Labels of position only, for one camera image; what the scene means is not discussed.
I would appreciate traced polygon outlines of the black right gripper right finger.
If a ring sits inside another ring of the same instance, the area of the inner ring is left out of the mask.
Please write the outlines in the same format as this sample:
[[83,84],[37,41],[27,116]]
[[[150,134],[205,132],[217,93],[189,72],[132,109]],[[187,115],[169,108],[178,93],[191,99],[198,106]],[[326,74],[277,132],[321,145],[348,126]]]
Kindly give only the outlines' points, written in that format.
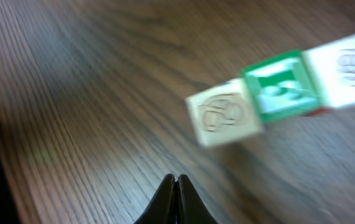
[[175,186],[176,219],[179,224],[218,224],[210,214],[191,180],[185,174],[178,177]]

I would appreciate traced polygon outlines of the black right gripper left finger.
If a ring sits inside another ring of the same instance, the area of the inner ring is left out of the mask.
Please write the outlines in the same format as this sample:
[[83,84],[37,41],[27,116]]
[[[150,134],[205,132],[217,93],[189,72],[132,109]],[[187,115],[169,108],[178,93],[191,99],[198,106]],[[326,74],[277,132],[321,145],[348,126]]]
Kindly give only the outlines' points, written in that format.
[[134,224],[175,224],[175,176],[167,174]]

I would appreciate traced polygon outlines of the plain E pretzel block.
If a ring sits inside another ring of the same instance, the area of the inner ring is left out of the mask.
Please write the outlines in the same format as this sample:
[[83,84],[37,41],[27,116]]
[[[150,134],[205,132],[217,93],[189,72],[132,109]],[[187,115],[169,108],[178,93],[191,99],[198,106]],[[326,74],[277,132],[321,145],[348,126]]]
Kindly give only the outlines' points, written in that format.
[[189,96],[185,103],[202,147],[229,144],[264,131],[242,78]]

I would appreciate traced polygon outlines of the green letter F block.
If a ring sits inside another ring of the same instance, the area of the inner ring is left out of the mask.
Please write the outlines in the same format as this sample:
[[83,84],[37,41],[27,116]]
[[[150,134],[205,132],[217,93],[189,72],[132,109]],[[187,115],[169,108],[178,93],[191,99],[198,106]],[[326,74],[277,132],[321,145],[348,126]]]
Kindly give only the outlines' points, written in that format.
[[244,68],[254,107],[265,123],[321,108],[321,96],[302,50],[291,50]]

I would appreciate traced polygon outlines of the red letter wooden block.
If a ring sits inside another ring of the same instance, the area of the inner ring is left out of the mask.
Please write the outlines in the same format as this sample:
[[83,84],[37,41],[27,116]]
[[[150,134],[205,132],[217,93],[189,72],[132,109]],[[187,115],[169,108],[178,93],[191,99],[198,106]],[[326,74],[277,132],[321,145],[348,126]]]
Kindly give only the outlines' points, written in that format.
[[321,105],[315,116],[355,105],[355,34],[302,52]]

